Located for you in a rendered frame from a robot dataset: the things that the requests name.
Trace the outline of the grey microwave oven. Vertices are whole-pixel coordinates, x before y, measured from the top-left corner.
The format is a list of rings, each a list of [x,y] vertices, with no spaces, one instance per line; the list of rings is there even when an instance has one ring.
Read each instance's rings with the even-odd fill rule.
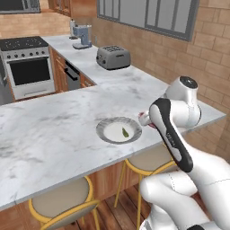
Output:
[[[40,0],[0,0],[0,14],[40,13]]]

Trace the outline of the wooden wall cupboards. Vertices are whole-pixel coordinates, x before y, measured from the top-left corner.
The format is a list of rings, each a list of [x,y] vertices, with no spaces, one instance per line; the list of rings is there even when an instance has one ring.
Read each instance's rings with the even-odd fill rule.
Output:
[[[63,14],[65,16],[71,16],[70,0],[48,0],[49,8],[56,13]]]

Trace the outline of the blue grey coffee machine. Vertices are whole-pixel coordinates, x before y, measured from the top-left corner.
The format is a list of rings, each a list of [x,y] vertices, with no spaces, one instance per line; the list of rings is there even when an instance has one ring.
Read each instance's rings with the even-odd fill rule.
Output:
[[[74,20],[70,21],[70,34],[72,38],[78,38],[80,43],[74,43],[74,49],[88,49],[92,46],[91,25],[77,25]]]

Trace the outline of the yellow stool with beige seat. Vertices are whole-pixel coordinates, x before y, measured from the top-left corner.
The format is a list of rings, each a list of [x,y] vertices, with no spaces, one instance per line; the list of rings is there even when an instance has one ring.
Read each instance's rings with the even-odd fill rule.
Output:
[[[165,145],[159,145],[157,147],[146,150],[139,155],[134,155],[125,159],[123,161],[119,177],[119,185],[114,201],[114,207],[117,207],[118,204],[119,193],[126,167],[138,174],[138,182],[141,182],[145,177],[149,175],[169,173],[177,169],[176,163],[172,159]]]
[[[93,198],[93,184],[88,176],[71,181],[29,200],[29,210],[40,222],[40,230],[58,230],[93,213],[96,230],[101,230]]]

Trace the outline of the grey framed window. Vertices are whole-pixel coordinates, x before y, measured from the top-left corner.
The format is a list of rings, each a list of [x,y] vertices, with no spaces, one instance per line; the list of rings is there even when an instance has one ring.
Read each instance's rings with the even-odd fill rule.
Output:
[[[199,0],[97,0],[97,16],[191,41]]]

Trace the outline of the wooden base cupboards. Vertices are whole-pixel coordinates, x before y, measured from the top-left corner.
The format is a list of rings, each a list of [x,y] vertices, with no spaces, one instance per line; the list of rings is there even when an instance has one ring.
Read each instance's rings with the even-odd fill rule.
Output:
[[[66,73],[64,71],[65,62],[67,60],[65,60],[53,48],[49,48],[49,53],[50,53],[51,62],[52,62],[56,92],[57,93],[68,92],[69,90],[67,87]],[[90,87],[90,86],[94,86],[94,82],[92,80],[90,80],[88,77],[86,77],[83,73],[80,72],[80,88],[85,88],[85,87]]]

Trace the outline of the grey rimmed white plate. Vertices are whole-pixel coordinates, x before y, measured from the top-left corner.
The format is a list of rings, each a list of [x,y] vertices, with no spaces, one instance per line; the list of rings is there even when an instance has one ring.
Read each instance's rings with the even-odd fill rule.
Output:
[[[129,137],[123,136],[122,128],[128,132]],[[138,140],[142,128],[133,119],[115,117],[102,120],[96,127],[96,133],[105,142],[122,145]]]

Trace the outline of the grey fridge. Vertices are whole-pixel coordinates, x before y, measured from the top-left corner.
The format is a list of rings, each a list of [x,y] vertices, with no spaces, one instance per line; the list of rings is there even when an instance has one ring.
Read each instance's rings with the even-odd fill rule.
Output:
[[[13,95],[4,66],[4,60],[0,57],[0,106],[9,103],[13,103]]]

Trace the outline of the black dishwasher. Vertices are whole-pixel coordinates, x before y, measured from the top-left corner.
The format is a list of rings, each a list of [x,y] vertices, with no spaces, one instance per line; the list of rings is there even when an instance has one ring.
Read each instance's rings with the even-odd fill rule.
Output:
[[[69,62],[65,62],[67,87],[69,91],[73,91],[80,88],[80,72]]]

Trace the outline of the grey toaster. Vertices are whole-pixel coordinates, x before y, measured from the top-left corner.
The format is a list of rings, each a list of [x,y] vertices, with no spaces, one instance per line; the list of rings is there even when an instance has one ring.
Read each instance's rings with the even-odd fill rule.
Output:
[[[96,62],[107,70],[116,70],[130,66],[131,57],[128,50],[119,46],[104,46],[97,50]]]

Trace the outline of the white oven with black hob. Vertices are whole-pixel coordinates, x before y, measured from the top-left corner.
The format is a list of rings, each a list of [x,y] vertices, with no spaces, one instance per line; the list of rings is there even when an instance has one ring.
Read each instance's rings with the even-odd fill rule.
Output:
[[[55,92],[49,44],[42,37],[1,39],[0,55],[16,100]]]

